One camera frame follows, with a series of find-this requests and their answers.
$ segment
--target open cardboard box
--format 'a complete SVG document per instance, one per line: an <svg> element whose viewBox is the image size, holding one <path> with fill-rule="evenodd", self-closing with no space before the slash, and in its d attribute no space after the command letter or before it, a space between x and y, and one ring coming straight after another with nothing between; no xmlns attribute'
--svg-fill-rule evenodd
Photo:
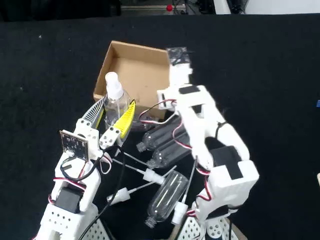
<svg viewBox="0 0 320 240"><path fill-rule="evenodd" d="M116 72L131 99L135 99L136 112L141 113L158 102L157 90L169 86L169 58L166 50L112 41L100 70L93 98L106 95L105 75ZM154 108L150 115L162 119L164 110Z"/></svg>

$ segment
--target white mounting plate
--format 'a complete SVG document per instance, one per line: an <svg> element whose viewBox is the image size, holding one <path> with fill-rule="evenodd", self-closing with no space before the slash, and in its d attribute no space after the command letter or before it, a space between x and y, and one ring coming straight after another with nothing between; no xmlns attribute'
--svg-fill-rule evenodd
<svg viewBox="0 0 320 240"><path fill-rule="evenodd" d="M195 240L200 236L200 225L194 217L188 217L176 240Z"/></svg>
<svg viewBox="0 0 320 240"><path fill-rule="evenodd" d="M100 219L89 229L83 240L110 240Z"/></svg>

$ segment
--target empty water bottle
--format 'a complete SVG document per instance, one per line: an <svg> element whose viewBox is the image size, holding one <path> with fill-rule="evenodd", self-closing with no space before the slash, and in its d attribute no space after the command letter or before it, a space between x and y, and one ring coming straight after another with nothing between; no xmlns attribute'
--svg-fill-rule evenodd
<svg viewBox="0 0 320 240"><path fill-rule="evenodd" d="M180 136L175 138L177 141L189 144L190 139L187 132L184 132ZM178 145L174 139L168 141L164 145L161 145L152 154L152 158L146 162L150 169L166 168L175 164L180 159L187 156L191 151Z"/></svg>
<svg viewBox="0 0 320 240"><path fill-rule="evenodd" d="M154 129L147 131L142 138L142 142L136 145L139 152L143 152L145 150L153 151L157 147L165 144L166 142L172 140L172 132L173 130L179 126L181 119L179 117L175 117L172 121L167 124L159 125ZM175 136L178 137L182 133L185 133L186 130L183 126L178 128L175 131Z"/></svg>
<svg viewBox="0 0 320 240"><path fill-rule="evenodd" d="M145 221L148 227L153 228L169 217L187 184L188 179L177 171L172 171L166 177L148 206L148 218Z"/></svg>

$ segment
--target black fabric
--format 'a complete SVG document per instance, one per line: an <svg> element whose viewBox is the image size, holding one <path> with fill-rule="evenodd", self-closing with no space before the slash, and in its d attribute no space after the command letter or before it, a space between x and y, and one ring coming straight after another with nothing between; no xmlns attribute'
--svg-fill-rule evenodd
<svg viewBox="0 0 320 240"><path fill-rule="evenodd" d="M158 16L0 23L1 239L34 236L62 153L58 130L72 131L93 103L111 40L155 48L186 46L191 81L205 85L247 144L260 173L234 224L253 240L316 239L319 223L320 15ZM131 134L126 151L139 155ZM190 156L177 168L189 176ZM94 202L113 192L120 166L103 176ZM144 183L126 169L123 187ZM108 209L119 240L166 238L170 219L144 225L157 186ZM195 175L187 202L203 188Z"/></svg>

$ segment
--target clear plastic bottle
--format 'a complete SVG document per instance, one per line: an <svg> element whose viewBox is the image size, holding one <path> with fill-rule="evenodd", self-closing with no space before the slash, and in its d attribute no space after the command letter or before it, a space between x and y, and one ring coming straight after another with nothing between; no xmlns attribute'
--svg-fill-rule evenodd
<svg viewBox="0 0 320 240"><path fill-rule="evenodd" d="M106 96L104 100L105 128L113 126L130 104L128 93L122 88L118 74L111 71L105 75Z"/></svg>
<svg viewBox="0 0 320 240"><path fill-rule="evenodd" d="M177 171L172 171L154 195L148 206L145 224L153 228L166 220L175 208L177 201L187 188L188 179Z"/></svg>
<svg viewBox="0 0 320 240"><path fill-rule="evenodd" d="M176 139L184 144L189 144L190 142L187 132L176 137ZM154 150L152 158L147 161L146 164L150 169L167 168L187 156L189 153L191 153L189 149L178 145L175 140L172 139Z"/></svg>
<svg viewBox="0 0 320 240"><path fill-rule="evenodd" d="M180 122L181 119L179 117L175 117L167 124L159 125L154 129L147 131L142 137L142 142L138 143L136 145L136 148L141 153L145 150L153 151L159 146L167 143L168 141L173 139L172 132L176 127L179 126ZM175 136L178 137L185 132L185 128L181 126L175 131Z"/></svg>

